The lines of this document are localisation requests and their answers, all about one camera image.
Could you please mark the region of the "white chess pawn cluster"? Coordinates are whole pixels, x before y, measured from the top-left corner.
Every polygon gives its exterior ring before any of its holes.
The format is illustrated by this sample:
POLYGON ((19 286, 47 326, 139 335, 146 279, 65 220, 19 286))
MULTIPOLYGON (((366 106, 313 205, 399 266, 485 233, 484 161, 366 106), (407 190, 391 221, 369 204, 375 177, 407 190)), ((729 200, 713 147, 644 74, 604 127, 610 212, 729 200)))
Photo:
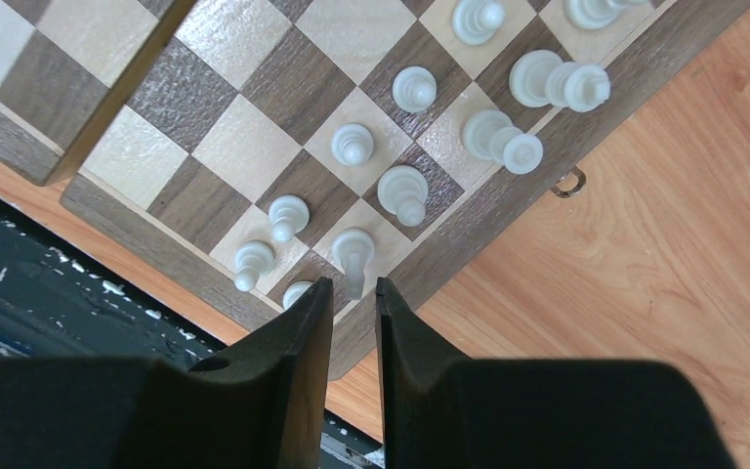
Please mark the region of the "white chess pawn cluster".
POLYGON ((249 292, 257 286, 260 277, 274 269, 275 256, 268 244, 259 240, 251 240, 237 249, 234 264, 235 287, 239 291, 249 292))

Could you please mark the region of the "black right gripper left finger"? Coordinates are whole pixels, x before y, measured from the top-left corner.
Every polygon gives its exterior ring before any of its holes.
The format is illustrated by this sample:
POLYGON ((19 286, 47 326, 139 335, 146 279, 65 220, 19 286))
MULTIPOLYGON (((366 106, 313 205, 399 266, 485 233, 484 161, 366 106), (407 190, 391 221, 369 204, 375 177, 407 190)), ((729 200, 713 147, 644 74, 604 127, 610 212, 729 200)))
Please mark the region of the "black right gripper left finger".
POLYGON ((181 370, 122 357, 0 359, 0 468, 314 468, 333 283, 181 370))

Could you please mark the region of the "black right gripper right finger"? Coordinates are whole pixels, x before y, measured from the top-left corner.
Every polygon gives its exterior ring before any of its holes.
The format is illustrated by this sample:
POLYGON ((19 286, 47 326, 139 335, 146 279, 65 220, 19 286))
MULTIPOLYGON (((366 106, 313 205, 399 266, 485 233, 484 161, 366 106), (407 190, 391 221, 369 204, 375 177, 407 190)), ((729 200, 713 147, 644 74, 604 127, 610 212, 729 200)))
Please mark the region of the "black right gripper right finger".
POLYGON ((473 359, 376 286, 390 468, 731 468, 695 387, 665 362, 473 359))

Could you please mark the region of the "white back rank piece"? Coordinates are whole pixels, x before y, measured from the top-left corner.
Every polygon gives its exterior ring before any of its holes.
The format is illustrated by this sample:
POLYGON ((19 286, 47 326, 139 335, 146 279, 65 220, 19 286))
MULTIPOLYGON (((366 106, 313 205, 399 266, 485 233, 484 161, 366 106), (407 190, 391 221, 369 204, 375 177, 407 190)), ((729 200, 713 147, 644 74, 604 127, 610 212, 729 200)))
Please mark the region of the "white back rank piece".
POLYGON ((313 285, 311 281, 301 280, 291 283, 282 296, 282 307, 284 310, 290 309, 298 299, 309 290, 313 285))
POLYGON ((562 107, 588 112, 605 103, 611 92, 607 72, 598 64, 564 61, 550 50, 521 56, 509 74, 512 96, 525 107, 562 107))
POLYGON ((535 170, 544 155, 542 142, 516 127, 504 112, 485 109, 474 113, 461 132, 461 143, 474 158, 525 175, 535 170))
POLYGON ((614 22, 629 8, 648 4, 646 0, 565 0, 568 21, 583 30, 597 30, 614 22))

